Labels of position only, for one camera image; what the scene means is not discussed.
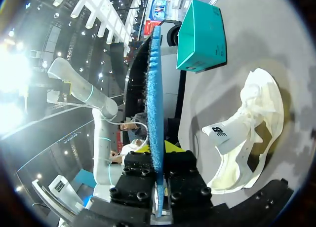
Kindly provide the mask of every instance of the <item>teal shoe box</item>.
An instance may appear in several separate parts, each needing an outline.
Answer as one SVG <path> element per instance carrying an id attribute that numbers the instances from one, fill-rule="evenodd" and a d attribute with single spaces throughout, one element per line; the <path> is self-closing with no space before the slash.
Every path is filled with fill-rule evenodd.
<path id="1" fill-rule="evenodd" d="M 192 0 L 179 30 L 177 69 L 200 72 L 227 62 L 221 10 Z"/>

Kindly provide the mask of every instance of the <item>yellow object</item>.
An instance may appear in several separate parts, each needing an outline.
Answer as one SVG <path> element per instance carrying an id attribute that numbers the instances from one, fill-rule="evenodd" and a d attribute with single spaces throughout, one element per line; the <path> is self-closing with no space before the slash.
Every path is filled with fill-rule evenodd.
<path id="1" fill-rule="evenodd" d="M 171 153 L 173 151 L 175 152 L 185 152 L 185 150 L 175 146 L 174 144 L 171 144 L 168 141 L 164 141 L 164 146 L 166 148 L 166 153 Z M 136 151 L 138 153 L 144 153 L 144 152 L 150 152 L 150 147 L 148 145 L 144 146 L 143 148 Z"/>

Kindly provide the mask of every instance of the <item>bolt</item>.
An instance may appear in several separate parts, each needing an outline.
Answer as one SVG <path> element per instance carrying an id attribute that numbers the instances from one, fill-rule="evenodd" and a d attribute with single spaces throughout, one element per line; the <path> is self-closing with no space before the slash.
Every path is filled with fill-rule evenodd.
<path id="1" fill-rule="evenodd" d="M 119 190 L 117 188 L 111 188 L 110 195 L 111 197 L 117 197 L 119 195 Z"/>
<path id="2" fill-rule="evenodd" d="M 181 193 L 179 191 L 173 192 L 171 194 L 171 200 L 173 200 L 173 201 L 178 201 L 178 200 L 180 200 L 180 198 L 181 198 Z"/>
<path id="3" fill-rule="evenodd" d="M 174 176 L 174 175 L 176 175 L 176 171 L 175 170 L 170 170 L 170 176 Z"/>
<path id="4" fill-rule="evenodd" d="M 138 192 L 136 194 L 136 196 L 137 196 L 137 199 L 139 201 L 144 201 L 144 200 L 146 200 L 148 198 L 148 194 L 146 192 L 143 192 L 143 191 Z"/>
<path id="5" fill-rule="evenodd" d="M 204 188 L 202 188 L 202 189 L 201 189 L 201 194 L 202 194 L 203 196 L 209 196 L 209 195 L 211 195 L 211 188 L 209 188 L 209 187 L 204 187 Z"/>
<path id="6" fill-rule="evenodd" d="M 127 175 L 128 173 L 130 173 L 130 168 L 123 168 L 123 174 Z"/>
<path id="7" fill-rule="evenodd" d="M 150 173 L 149 169 L 142 169 L 142 175 L 147 176 Z"/>
<path id="8" fill-rule="evenodd" d="M 195 173 L 198 169 L 196 167 L 190 169 L 190 173 Z"/>

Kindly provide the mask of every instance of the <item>gray table surface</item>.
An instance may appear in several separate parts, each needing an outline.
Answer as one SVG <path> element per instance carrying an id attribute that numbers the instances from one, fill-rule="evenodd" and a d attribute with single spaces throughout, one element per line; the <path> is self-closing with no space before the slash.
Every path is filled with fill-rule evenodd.
<path id="1" fill-rule="evenodd" d="M 226 66 L 203 73 L 187 73 L 179 141 L 198 157 L 198 169 L 206 182 L 214 176 L 220 158 L 204 126 L 228 119 L 240 107 L 240 90 L 247 75 L 258 67 L 277 81 L 284 104 L 284 129 L 270 149 L 271 159 L 256 184 L 225 195 L 213 195 L 217 205 L 233 207 L 272 179 L 285 178 L 295 191 L 308 173 L 314 156 L 310 138 L 316 124 L 316 54 L 302 19 L 288 0 L 218 0 L 227 39 Z M 261 127 L 262 152 L 269 132 Z"/>

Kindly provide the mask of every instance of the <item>new balance logo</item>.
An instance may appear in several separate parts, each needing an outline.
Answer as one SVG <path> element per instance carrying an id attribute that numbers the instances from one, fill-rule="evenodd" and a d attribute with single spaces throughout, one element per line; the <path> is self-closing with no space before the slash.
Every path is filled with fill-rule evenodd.
<path id="1" fill-rule="evenodd" d="M 219 127 L 212 127 L 213 131 L 216 133 L 217 136 L 227 136 L 225 132 Z"/>

